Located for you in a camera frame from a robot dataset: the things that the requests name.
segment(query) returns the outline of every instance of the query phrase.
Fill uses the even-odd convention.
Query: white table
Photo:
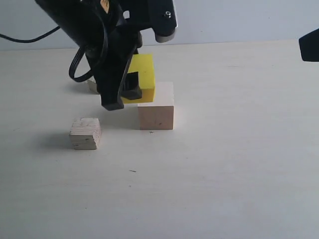
[[[154,133],[68,78],[75,52],[0,53],[1,239],[318,238],[319,63],[297,41],[144,47],[175,87]],[[99,150],[70,149],[75,117]]]

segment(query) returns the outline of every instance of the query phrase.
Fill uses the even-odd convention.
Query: black plastic part
[[[304,61],[319,61],[319,29],[299,39],[301,56]]]
[[[132,57],[143,44],[140,31],[152,28],[156,39],[164,42],[174,35],[177,27],[172,0],[104,0],[108,10],[102,7],[101,0],[35,1],[80,46],[70,77],[81,82],[93,75],[102,106],[109,111],[124,107],[121,97],[130,100],[142,97],[138,73],[128,74]],[[130,17],[124,19],[127,10]],[[107,55],[101,61],[105,42],[108,42]],[[84,51],[91,71],[76,78],[77,63]]]

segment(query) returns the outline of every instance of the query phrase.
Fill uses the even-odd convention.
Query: small wooden block
[[[155,100],[138,104],[140,129],[170,130],[174,128],[174,89],[172,82],[158,82]]]
[[[94,150],[98,148],[101,133],[99,119],[77,118],[69,136],[74,149]]]
[[[97,89],[97,85],[96,82],[93,78],[87,80],[90,91],[93,92],[94,94],[99,95],[98,89]]]

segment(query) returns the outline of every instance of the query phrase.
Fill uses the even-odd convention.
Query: yellow block
[[[138,100],[128,100],[122,97],[124,104],[149,103],[155,98],[155,71],[151,54],[136,54],[132,58],[129,73],[139,73],[139,84],[143,97]]]

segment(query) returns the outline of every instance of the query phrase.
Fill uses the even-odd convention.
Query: white wall
[[[319,28],[318,0],[175,0],[178,33],[170,43],[259,41],[298,38]],[[0,1],[0,33],[16,38],[34,38],[55,23],[34,0]],[[155,44],[152,31],[144,43]],[[34,44],[0,39],[0,50],[67,48],[75,44],[59,31]]]

